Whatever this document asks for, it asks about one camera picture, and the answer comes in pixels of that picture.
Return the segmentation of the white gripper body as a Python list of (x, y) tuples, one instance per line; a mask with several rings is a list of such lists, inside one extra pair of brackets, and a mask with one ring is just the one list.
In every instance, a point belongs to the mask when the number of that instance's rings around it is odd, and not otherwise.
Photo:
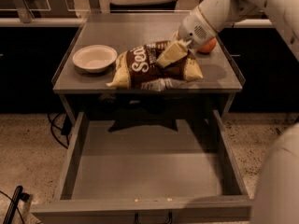
[(178, 28), (178, 37), (183, 39), (190, 49), (200, 49), (216, 37), (216, 32), (200, 8), (196, 7), (183, 19)]

